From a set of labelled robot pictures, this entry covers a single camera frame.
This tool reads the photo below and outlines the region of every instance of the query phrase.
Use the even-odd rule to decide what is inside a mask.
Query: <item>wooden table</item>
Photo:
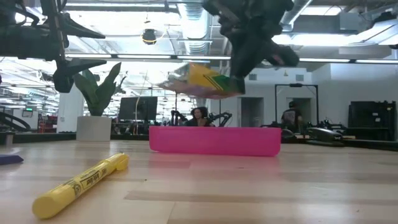
[[[112,174],[43,223],[398,223],[398,154],[283,144],[278,157],[159,154],[145,141],[15,144],[0,167],[0,223],[42,223],[33,200],[124,151]]]

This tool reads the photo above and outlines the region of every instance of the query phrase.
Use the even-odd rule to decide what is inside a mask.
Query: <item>yellow highlighter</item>
[[[128,165],[129,156],[123,153],[102,160],[82,174],[39,196],[33,202],[33,214],[40,219],[55,216],[102,178],[115,170],[127,169]]]

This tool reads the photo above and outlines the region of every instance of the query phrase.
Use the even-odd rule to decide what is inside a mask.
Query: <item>ceiling light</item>
[[[272,40],[281,45],[290,45],[292,44],[292,38],[287,34],[276,35],[272,38]]]
[[[230,56],[195,56],[195,55],[183,55],[177,56],[178,59],[182,60],[229,60]]]
[[[307,6],[300,15],[306,16],[337,16],[344,6]]]
[[[323,63],[348,63],[349,59],[333,58],[300,58],[301,62],[323,62]]]
[[[357,60],[356,63],[378,63],[378,64],[398,64],[398,60],[374,60],[374,59],[361,59]]]
[[[201,40],[201,39],[198,39],[198,40],[178,40],[177,39],[177,41],[178,42],[188,42],[188,43],[192,43],[192,42],[200,42],[200,43],[213,43],[213,41],[212,40]]]
[[[349,36],[339,34],[298,34],[292,39],[293,45],[314,47],[339,47],[350,43]]]
[[[118,58],[171,59],[171,56],[169,56],[169,55],[118,55]]]
[[[136,4],[136,3],[67,3],[67,6],[83,6],[83,7],[90,7],[90,6],[98,6],[98,7],[164,7],[164,4]]]
[[[111,58],[110,54],[66,54],[67,58]]]
[[[209,61],[209,60],[182,60],[182,62],[187,62],[187,63],[190,63],[190,62],[195,62],[195,63],[210,63],[211,61]]]
[[[25,105],[3,105],[6,108],[25,108]]]

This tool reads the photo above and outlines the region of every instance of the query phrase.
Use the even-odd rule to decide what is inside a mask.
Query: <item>computer monitor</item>
[[[124,97],[120,101],[119,120],[136,119],[136,103],[138,97]],[[137,105],[138,120],[155,120],[157,112],[157,97],[140,97]]]
[[[31,118],[31,117],[33,117],[33,111],[24,110],[24,111],[22,112],[22,117],[23,117],[23,118]]]

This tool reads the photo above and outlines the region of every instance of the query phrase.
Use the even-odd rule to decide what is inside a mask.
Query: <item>pink container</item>
[[[149,146],[157,152],[276,156],[280,151],[280,138],[279,128],[149,128]]]

